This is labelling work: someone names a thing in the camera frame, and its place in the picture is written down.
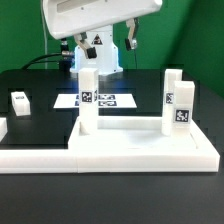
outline small white block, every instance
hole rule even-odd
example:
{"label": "small white block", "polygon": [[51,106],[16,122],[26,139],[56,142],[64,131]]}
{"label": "small white block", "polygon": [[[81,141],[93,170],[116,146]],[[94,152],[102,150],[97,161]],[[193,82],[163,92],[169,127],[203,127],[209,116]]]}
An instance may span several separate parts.
{"label": "small white block", "polygon": [[166,69],[164,78],[162,134],[170,136],[173,121],[174,82],[182,79],[181,69]]}
{"label": "small white block", "polygon": [[0,141],[5,137],[8,132],[6,118],[0,118]]}
{"label": "small white block", "polygon": [[191,81],[175,81],[172,137],[186,137],[190,135],[194,90],[195,86]]}
{"label": "small white block", "polygon": [[12,92],[11,97],[16,116],[30,115],[30,102],[24,92]]}
{"label": "small white block", "polygon": [[95,68],[79,71],[79,117],[83,134],[92,134],[97,130],[98,74]]}

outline green wall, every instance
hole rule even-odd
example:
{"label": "green wall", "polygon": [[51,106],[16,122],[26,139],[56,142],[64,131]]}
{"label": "green wall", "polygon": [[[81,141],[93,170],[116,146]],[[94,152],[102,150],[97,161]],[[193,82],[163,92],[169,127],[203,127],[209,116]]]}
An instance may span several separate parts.
{"label": "green wall", "polygon": [[[0,72],[21,68],[44,54],[40,0],[0,0]],[[125,22],[114,26],[114,42],[124,68],[181,67],[224,97],[224,1],[163,0],[160,12],[140,18],[138,48],[127,52]],[[47,32],[48,53],[60,41]],[[75,44],[69,38],[70,48]],[[44,65],[31,68],[44,68]]]}
{"label": "green wall", "polygon": [[224,97],[224,1],[197,0],[167,63]]}

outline black tabletop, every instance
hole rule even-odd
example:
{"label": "black tabletop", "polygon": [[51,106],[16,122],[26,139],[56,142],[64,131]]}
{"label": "black tabletop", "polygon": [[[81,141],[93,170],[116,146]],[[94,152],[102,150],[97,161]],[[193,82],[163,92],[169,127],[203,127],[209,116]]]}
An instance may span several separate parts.
{"label": "black tabletop", "polygon": [[[100,77],[100,93],[132,93],[136,109],[100,115],[161,116],[164,72],[130,70]],[[193,80],[184,74],[184,80]],[[224,223],[223,99],[196,85],[193,119],[221,155],[218,173],[92,173],[0,175],[2,224]],[[31,116],[16,117],[11,92],[24,91]],[[67,148],[78,109],[53,109],[59,93],[78,93],[77,77],[57,70],[0,75],[1,149]]]}

